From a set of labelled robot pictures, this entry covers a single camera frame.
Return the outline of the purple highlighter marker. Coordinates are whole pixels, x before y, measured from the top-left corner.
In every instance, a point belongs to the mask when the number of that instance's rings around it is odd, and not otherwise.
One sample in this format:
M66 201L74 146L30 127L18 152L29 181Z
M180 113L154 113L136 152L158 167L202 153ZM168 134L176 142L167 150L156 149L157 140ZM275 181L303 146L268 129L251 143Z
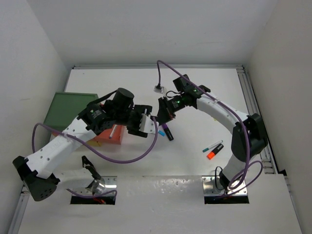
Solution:
M165 134L166 134L168 140L169 140L169 141L173 141L173 140L174 140L174 137L173 137L173 135L172 135L172 133L171 133L171 131L170 131L168 125L164 123L164 124L162 124L162 128L163 128L163 130L164 130L164 132L165 132Z

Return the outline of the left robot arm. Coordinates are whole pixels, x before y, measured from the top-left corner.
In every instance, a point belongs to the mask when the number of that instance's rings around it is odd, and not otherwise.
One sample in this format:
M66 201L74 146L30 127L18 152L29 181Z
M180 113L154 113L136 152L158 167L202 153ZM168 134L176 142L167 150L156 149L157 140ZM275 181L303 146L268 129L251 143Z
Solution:
M53 140L27 157L18 156L13 165L34 201L45 200L61 188L71 193L75 188L85 188L91 193L87 199L115 194L105 187L104 178L85 156L80 170L57 173L55 169L81 145L115 124L139 137L156 133L156 120L150 118L152 109L150 105L135 105L133 93L118 88L89 102Z

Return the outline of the teal fineliner pen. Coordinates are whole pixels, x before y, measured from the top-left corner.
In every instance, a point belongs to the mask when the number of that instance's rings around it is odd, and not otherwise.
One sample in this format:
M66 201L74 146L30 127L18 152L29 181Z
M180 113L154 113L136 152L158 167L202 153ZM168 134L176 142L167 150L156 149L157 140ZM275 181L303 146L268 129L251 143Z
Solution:
M207 148L203 149L202 152L205 153L205 152L207 152L207 151L213 149L214 147L216 147L216 146L218 146L219 144L222 144L222 143L223 143L223 141L220 140L220 141L218 141L218 142L216 142L216 143L214 143L214 144L208 146Z

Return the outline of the light blue fineliner pen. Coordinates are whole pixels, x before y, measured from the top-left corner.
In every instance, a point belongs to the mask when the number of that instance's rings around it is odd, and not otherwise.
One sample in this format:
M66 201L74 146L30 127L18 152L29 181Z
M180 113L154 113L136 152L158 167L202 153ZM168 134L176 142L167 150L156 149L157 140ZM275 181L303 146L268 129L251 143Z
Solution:
M165 133L162 132L161 130L159 130L158 133L159 133L160 135L162 135L162 136L165 136Z

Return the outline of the yellow bottom drawer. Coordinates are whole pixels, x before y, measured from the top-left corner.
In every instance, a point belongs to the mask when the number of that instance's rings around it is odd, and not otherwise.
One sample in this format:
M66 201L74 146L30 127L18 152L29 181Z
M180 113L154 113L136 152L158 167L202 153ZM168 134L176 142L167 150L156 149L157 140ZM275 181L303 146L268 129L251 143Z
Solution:
M96 140L90 140L90 141L88 141L87 142L90 146L93 146L93 147L100 147L101 145L102 145L102 143L101 142L99 142L99 141L96 141Z

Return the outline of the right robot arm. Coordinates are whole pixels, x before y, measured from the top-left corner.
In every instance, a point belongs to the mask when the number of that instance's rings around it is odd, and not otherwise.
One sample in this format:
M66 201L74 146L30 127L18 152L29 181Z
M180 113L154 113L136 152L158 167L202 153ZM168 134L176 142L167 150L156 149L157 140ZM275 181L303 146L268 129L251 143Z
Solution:
M193 107L221 123L232 134L232 156L219 174L221 186L228 188L234 179L247 173L246 167L250 160L268 145L262 117L240 112L224 104L206 86L193 84L187 75L176 78L173 83L177 94L171 98L158 99L157 122L166 124L176 117L177 111Z

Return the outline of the coral drawer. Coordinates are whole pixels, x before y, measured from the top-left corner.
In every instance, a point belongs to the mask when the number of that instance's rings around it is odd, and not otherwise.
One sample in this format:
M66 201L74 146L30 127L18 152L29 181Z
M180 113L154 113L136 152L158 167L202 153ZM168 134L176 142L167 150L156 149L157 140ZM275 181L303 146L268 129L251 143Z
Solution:
M104 130L101 134L94 138L94 141L100 143L121 145L125 127L122 125L114 125L111 129Z

